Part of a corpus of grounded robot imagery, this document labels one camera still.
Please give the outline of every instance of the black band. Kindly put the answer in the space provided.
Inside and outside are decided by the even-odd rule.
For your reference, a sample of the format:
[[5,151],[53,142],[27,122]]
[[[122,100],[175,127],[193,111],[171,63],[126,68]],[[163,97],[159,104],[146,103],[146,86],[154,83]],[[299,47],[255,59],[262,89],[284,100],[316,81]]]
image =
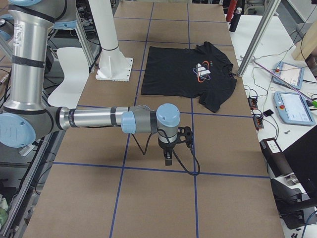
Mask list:
[[65,15],[66,11],[67,11],[67,0],[65,0],[63,12],[62,12],[61,15],[60,15],[58,18],[56,18],[55,20],[56,20],[56,21],[60,20],[60,19]]
[[110,120],[111,120],[111,125],[113,125],[113,126],[118,126],[117,119],[115,118],[115,111],[116,110],[117,110],[117,107],[111,107],[111,109],[110,109]]
[[45,112],[49,115],[49,117],[51,119],[51,129],[50,129],[50,131],[48,133],[48,134],[50,134],[52,132],[53,128],[54,128],[54,119],[53,119],[51,113],[47,109],[45,109]]
[[26,110],[17,110],[12,108],[3,107],[4,111],[7,113],[14,113],[14,114],[21,114],[21,115],[39,115],[45,113],[44,110],[38,110],[38,111],[26,111]]
[[33,59],[22,58],[19,56],[12,56],[11,62],[19,65],[27,65],[36,68],[45,68],[44,61],[38,61]]
[[150,111],[150,123],[151,123],[151,133],[155,134],[158,131],[158,120],[157,120],[157,112]]
[[15,11],[20,11],[20,12],[24,12],[26,14],[30,14],[33,16],[37,16],[39,18],[42,18],[44,20],[50,21],[51,23],[55,23],[55,18],[51,17],[49,15],[43,14],[41,12],[38,11],[34,11],[32,9],[23,7],[23,6],[17,6],[17,5],[9,5],[9,10],[15,10]]
[[76,108],[70,109],[69,110],[69,114],[68,114],[68,121],[71,127],[78,127],[75,124],[75,120],[74,120],[74,114],[75,114]]
[[64,130],[61,125],[60,125],[60,121],[59,121],[59,114],[60,114],[60,111],[63,107],[59,107],[56,111],[56,115],[55,115],[55,121],[56,121],[56,125],[57,127],[60,129],[60,130]]
[[113,48],[113,49],[111,49],[111,50],[107,50],[107,49],[105,49],[105,48],[102,48],[102,49],[105,50],[105,51],[114,51],[114,50],[118,49],[118,47],[119,47],[119,45],[118,45],[116,48]]

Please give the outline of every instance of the red cylindrical object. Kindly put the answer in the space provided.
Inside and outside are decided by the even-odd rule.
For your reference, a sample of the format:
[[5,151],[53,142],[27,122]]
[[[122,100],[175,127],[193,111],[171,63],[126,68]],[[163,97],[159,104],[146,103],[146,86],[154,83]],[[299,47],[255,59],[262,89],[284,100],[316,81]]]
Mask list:
[[231,2],[230,2],[229,9],[227,12],[227,17],[226,17],[227,22],[231,21],[234,9],[236,9],[237,2],[238,2],[238,0],[231,0]]

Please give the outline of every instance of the brown table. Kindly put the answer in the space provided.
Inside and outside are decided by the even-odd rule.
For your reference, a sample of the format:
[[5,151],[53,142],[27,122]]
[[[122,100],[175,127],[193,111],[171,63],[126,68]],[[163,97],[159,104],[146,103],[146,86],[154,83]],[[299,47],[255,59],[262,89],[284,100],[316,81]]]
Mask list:
[[[181,126],[194,131],[202,174],[184,173],[176,160],[166,167],[156,138],[142,156],[120,128],[70,129],[24,237],[284,237],[242,79],[216,114],[198,99],[140,95],[149,46],[210,41],[237,70],[221,6],[123,1],[115,24],[121,51],[134,58],[130,81],[92,74],[79,106],[176,104]],[[137,135],[142,145],[147,136]],[[186,145],[175,150],[193,168]]]

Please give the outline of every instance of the white sticker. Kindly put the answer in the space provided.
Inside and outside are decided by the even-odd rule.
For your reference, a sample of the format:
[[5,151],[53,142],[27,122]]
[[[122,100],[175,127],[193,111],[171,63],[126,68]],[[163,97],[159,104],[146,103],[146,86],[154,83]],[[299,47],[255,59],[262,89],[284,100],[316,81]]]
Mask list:
[[272,153],[278,153],[280,152],[279,148],[277,147],[277,144],[274,140],[270,140],[267,142],[269,148],[271,149]]
[[14,35],[13,35],[13,45],[17,47],[22,46],[22,36],[24,31],[23,24],[15,24],[14,25]]

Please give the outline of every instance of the black bottle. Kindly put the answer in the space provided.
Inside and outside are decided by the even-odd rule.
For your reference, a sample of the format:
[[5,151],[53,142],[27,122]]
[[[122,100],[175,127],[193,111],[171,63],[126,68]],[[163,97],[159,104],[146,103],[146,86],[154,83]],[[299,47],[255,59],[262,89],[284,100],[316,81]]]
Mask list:
[[233,14],[233,18],[230,22],[230,28],[229,31],[235,32],[241,17],[242,8],[238,7],[235,13]]

